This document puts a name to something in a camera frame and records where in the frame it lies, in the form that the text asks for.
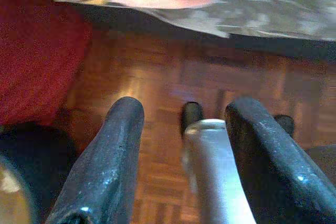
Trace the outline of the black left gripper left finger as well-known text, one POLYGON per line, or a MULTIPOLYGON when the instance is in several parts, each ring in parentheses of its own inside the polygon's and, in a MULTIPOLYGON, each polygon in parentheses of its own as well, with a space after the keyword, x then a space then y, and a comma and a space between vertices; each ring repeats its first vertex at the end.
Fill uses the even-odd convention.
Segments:
POLYGON ((144 109, 122 97, 74 163, 47 223, 130 223, 144 109))

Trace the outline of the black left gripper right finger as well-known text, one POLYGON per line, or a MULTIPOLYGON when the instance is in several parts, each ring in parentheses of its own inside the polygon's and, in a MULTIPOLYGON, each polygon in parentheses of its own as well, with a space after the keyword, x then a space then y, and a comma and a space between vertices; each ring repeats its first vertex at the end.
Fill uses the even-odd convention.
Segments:
POLYGON ((335 185, 259 101, 235 99, 225 121, 257 223, 335 223, 335 185))

